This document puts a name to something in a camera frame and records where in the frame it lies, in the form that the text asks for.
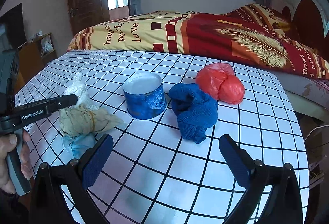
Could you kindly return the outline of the person's left hand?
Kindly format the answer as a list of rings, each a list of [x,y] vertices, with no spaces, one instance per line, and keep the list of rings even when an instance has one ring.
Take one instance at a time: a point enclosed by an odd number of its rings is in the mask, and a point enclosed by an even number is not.
[[[31,191],[32,165],[27,142],[30,135],[24,128],[1,136],[1,189],[24,196]]]

